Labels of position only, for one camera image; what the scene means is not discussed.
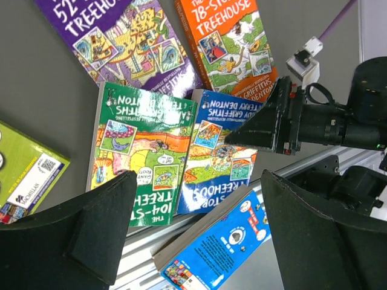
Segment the blue 91-storey treehouse book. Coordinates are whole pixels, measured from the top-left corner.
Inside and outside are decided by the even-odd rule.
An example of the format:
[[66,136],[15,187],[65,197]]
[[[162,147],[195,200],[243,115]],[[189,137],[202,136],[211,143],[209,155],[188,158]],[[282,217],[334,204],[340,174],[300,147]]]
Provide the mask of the blue 91-storey treehouse book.
[[258,153],[225,139],[253,116],[260,102],[206,89],[195,89],[192,100],[198,110],[177,214],[208,213],[240,185],[249,184]]

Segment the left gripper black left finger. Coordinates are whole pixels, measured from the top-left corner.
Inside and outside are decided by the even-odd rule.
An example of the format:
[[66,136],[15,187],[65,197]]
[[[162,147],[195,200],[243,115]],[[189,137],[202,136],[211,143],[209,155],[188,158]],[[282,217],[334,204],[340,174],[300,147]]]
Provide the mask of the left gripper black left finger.
[[1,225],[1,289],[109,289],[137,189],[123,171],[48,210]]

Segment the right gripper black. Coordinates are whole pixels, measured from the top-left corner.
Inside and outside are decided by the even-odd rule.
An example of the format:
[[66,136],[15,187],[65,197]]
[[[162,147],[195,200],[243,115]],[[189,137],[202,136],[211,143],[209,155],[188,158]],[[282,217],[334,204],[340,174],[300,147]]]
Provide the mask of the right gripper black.
[[265,103],[233,130],[224,142],[284,155],[295,155],[301,149],[299,131],[305,104],[304,90],[289,77],[277,79]]

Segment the blue back-cover book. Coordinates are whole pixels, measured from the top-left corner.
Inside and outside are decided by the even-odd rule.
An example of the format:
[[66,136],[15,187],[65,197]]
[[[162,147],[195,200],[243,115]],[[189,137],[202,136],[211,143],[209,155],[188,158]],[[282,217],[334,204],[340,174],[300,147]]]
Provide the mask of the blue back-cover book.
[[177,289],[218,289],[270,237],[263,202],[241,185],[162,248],[154,265]]

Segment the green 104-storey treehouse book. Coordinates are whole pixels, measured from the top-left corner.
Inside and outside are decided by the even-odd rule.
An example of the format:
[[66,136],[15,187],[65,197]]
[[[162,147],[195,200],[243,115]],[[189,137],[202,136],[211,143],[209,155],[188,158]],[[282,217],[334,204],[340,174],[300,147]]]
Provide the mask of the green 104-storey treehouse book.
[[86,189],[125,171],[137,177],[130,227],[171,224],[198,104],[103,82],[99,87]]

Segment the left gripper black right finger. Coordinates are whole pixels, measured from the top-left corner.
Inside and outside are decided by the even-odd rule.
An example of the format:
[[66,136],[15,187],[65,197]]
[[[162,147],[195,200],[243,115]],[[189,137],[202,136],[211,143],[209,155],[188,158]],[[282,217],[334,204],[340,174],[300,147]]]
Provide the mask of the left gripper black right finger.
[[285,289],[386,289],[386,221],[268,170],[261,185]]

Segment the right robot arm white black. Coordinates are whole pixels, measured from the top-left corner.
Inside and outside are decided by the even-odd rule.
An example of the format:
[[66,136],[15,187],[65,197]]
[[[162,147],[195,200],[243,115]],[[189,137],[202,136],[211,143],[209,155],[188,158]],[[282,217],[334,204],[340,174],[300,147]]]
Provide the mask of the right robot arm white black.
[[[320,83],[302,88],[280,77],[265,103],[226,136],[226,144],[294,155],[302,143],[386,152],[386,58],[359,64],[346,104]],[[309,169],[297,185],[345,209],[386,219],[386,160],[379,171]]]

